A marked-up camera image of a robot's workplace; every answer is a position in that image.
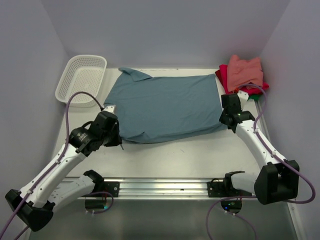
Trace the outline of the blue-grey t shirt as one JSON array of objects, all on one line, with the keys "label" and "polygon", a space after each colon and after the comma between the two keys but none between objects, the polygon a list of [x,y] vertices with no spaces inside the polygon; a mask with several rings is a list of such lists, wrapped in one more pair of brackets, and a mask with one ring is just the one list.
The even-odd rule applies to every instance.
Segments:
[{"label": "blue-grey t shirt", "polygon": [[115,105],[120,137],[137,144],[226,130],[214,74],[153,77],[121,67],[104,105]]}]

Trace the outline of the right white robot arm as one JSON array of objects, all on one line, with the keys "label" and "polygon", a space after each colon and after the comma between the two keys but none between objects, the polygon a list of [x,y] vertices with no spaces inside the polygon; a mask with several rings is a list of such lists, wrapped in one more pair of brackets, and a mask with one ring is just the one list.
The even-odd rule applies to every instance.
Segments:
[{"label": "right white robot arm", "polygon": [[250,111],[244,110],[247,97],[242,93],[221,96],[222,114],[219,121],[232,130],[247,146],[259,166],[259,173],[233,171],[224,177],[223,192],[235,196],[239,191],[254,194],[263,204],[297,197],[300,170],[295,160],[278,161],[279,154],[261,133]]}]

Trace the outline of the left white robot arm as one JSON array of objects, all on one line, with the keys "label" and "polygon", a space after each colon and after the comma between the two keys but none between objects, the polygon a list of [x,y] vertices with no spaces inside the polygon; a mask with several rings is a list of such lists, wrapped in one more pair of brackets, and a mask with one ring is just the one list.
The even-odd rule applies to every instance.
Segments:
[{"label": "left white robot arm", "polygon": [[11,189],[5,195],[12,211],[33,231],[44,228],[54,213],[75,199],[99,196],[104,190],[104,179],[94,170],[87,170],[75,181],[58,187],[71,170],[101,146],[122,144],[119,121],[114,107],[108,106],[95,120],[71,131],[65,143],[49,164],[20,190]]}]

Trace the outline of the folded green shirt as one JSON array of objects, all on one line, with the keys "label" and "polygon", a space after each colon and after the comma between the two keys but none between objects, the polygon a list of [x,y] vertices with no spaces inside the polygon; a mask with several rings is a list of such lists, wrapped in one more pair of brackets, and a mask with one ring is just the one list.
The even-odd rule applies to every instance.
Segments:
[{"label": "folded green shirt", "polygon": [[261,95],[260,94],[253,94],[249,96],[249,100],[254,100],[254,101],[258,101],[260,99]]}]

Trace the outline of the folded salmon pink shirt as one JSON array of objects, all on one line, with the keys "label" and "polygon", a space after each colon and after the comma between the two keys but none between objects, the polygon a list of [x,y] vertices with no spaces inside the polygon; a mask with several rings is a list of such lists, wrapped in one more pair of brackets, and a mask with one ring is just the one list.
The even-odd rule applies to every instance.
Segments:
[{"label": "folded salmon pink shirt", "polygon": [[259,57],[250,60],[232,55],[227,65],[227,90],[233,92],[244,84],[263,86],[263,71]]}]

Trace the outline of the folded red shirt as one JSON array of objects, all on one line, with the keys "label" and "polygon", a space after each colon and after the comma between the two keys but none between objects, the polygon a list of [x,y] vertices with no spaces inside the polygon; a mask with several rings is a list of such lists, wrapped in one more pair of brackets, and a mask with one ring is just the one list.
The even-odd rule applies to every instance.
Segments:
[{"label": "folded red shirt", "polygon": [[[249,95],[261,95],[262,91],[259,90],[258,88],[255,88],[253,86],[243,86],[243,87],[239,87],[236,90],[234,90],[233,92],[229,92],[228,88],[227,88],[227,68],[228,65],[222,64],[219,66],[219,70],[215,72],[215,74],[217,75],[218,79],[220,80],[220,83],[222,84],[224,91],[226,94],[231,94],[234,92],[237,92],[238,90],[244,91],[246,93],[248,93]],[[263,85],[262,88],[264,91],[269,89],[269,85],[263,81]]]}]

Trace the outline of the white plastic basket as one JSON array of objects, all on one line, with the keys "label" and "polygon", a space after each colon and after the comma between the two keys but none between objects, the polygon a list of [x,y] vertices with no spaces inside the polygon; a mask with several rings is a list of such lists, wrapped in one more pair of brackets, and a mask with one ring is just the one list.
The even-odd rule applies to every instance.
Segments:
[{"label": "white plastic basket", "polygon": [[107,60],[102,56],[82,54],[72,57],[55,90],[56,99],[66,104],[77,92],[86,92],[97,98],[106,68]]}]

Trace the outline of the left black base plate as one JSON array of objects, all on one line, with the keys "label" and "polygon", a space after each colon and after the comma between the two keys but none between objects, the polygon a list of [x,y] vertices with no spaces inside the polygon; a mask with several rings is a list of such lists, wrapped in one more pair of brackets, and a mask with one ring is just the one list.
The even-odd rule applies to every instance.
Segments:
[{"label": "left black base plate", "polygon": [[103,181],[96,183],[91,193],[83,195],[83,197],[102,197],[107,198],[109,193],[114,198],[119,196],[120,183],[118,181]]}]

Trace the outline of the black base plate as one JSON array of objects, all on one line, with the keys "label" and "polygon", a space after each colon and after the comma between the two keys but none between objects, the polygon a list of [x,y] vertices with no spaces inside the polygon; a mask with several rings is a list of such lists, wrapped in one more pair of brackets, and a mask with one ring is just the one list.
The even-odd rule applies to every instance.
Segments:
[{"label": "black base plate", "polygon": [[119,196],[120,183],[118,181],[103,181],[96,183],[91,193],[83,195],[83,197],[102,197],[107,198],[109,193],[114,198]]},{"label": "black base plate", "polygon": [[252,196],[250,192],[245,190],[235,189],[228,185],[225,180],[214,178],[207,183],[207,194],[209,198],[225,198],[236,196]]}]

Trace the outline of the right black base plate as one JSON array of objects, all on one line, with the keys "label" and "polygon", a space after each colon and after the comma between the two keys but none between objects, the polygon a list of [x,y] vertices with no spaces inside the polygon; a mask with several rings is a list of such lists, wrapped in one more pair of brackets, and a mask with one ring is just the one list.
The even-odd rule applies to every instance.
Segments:
[{"label": "right black base plate", "polygon": [[235,189],[228,185],[225,180],[214,178],[207,183],[207,194],[209,198],[225,198],[236,196],[252,196],[250,192],[245,190]]}]

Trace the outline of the aluminium rail frame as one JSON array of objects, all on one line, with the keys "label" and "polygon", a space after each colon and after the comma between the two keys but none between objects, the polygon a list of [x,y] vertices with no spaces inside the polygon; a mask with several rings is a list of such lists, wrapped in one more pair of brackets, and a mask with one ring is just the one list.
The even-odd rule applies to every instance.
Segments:
[{"label": "aluminium rail frame", "polygon": [[[90,127],[89,126],[90,122],[87,122],[86,124],[84,124],[84,126],[87,129]],[[66,142],[64,144],[68,143],[69,135],[71,134],[71,132],[72,132],[72,130],[67,131]],[[101,146],[97,151],[92,152],[86,159],[95,159],[98,156],[99,150],[103,150],[106,148],[115,148],[115,147],[117,147],[117,146],[111,146],[111,147]],[[282,158],[278,157],[277,160],[280,162],[282,162],[283,160],[289,161],[284,156]],[[297,172],[297,174],[300,178],[301,177],[300,170]],[[224,180],[224,178],[225,178],[225,176],[222,178],[218,177],[218,178],[212,178],[212,179],[223,179]],[[65,183],[64,180],[58,185],[59,188],[64,187],[64,186],[71,183],[71,182]],[[185,198],[187,193],[191,193],[192,195],[195,195],[195,194],[197,194],[197,192],[207,192],[207,183],[203,183],[202,179],[188,180],[188,179],[177,179],[177,178],[169,179],[169,178],[156,178],[156,177],[154,177],[154,178],[125,177],[122,179],[117,179],[117,178],[103,177],[103,181],[105,181],[105,182],[119,182],[120,183],[120,190],[119,190],[118,197],[121,197],[121,198],[138,198],[138,199],[143,199],[143,200],[158,200],[158,199],[163,199],[165,197],[171,197],[171,196],[175,196],[177,198]],[[90,197],[89,196],[88,198],[90,201],[97,201],[97,200],[104,200],[104,199],[114,200],[115,199],[115,197],[113,197],[110,193],[108,193],[108,192],[105,192],[105,193],[108,195],[107,197],[92,197],[92,196]],[[258,199],[254,194],[252,194],[252,196],[231,196],[231,197],[227,197],[227,198],[228,199],[245,199],[245,198],[246,199],[249,199],[249,198]],[[284,200],[284,201],[293,203],[294,199],[295,198],[290,199],[290,200]],[[62,208],[58,209],[55,213],[57,213],[58,211],[61,211],[67,205],[64,205]]]}]

